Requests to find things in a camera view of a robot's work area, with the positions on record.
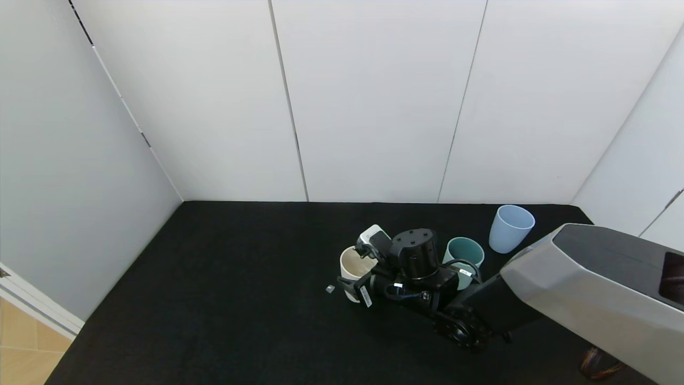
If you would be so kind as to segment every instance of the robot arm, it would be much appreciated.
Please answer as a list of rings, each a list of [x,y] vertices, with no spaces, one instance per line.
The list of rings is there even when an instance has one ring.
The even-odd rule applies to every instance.
[[[435,331],[481,351],[495,336],[541,316],[567,327],[659,384],[684,383],[684,254],[591,225],[566,224],[515,255],[494,277],[457,290],[437,260],[434,233],[390,239],[374,225],[358,239],[378,259],[358,281],[341,280],[361,305],[390,301]]]

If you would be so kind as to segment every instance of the black cable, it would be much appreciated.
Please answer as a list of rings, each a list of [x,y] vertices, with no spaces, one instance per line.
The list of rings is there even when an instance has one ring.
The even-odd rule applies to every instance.
[[[396,288],[397,294],[390,293],[389,292],[390,288]],[[394,284],[389,284],[389,285],[385,286],[385,297],[387,297],[388,299],[392,299],[393,301],[403,301],[403,300],[409,299],[409,298],[418,298],[421,295],[423,295],[422,292],[414,293],[414,294],[399,294],[400,290],[402,292],[404,292],[404,286],[403,285],[402,286],[396,286]]]
[[[473,275],[473,279],[474,279],[478,284],[481,284],[481,283],[482,283],[482,274],[480,273],[479,268],[478,268],[477,266],[475,266],[475,264],[472,263],[472,262],[470,262],[469,260],[463,260],[463,259],[458,258],[458,259],[455,259],[455,260],[450,260],[450,261],[448,261],[448,262],[445,262],[444,264],[442,264],[442,266],[446,267],[446,266],[449,266],[449,265],[452,265],[452,264],[455,264],[455,263],[458,263],[458,262],[465,263],[465,264],[467,264],[468,266],[472,267],[472,268],[475,270],[475,274]]]

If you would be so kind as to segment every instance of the white cup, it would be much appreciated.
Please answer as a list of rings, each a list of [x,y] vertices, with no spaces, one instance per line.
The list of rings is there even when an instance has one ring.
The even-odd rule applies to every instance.
[[[342,251],[340,255],[340,275],[342,278],[346,278],[352,281],[358,281],[361,277],[366,275],[373,266],[378,263],[378,260],[374,260],[370,257],[361,259],[361,256],[354,250],[354,246],[350,246]],[[351,295],[344,292],[350,301],[359,303],[356,295]]]

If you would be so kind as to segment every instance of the black table surface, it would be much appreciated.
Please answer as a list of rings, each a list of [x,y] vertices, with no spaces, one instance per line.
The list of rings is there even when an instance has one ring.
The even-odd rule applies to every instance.
[[[511,254],[487,243],[498,205],[185,202],[111,290],[48,380],[57,384],[588,384],[590,346],[548,319],[471,354],[398,306],[326,292],[339,256],[377,223],[426,227],[444,252],[466,236],[485,278],[573,206],[526,205],[536,226]],[[652,384],[627,368],[604,384]]]

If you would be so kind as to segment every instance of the white wall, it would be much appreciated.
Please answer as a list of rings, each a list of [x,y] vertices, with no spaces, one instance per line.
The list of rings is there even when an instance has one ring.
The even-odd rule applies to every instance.
[[[682,188],[684,30],[573,204],[598,225],[638,235]]]
[[[684,195],[680,195],[644,232],[642,238],[684,252]]]
[[[79,0],[185,200],[303,201],[267,0]]]
[[[489,0],[439,201],[569,203],[683,22],[679,0]]]
[[[67,1],[0,1],[0,260],[86,319],[180,203]]]
[[[484,6],[273,1],[312,201],[437,201]]]

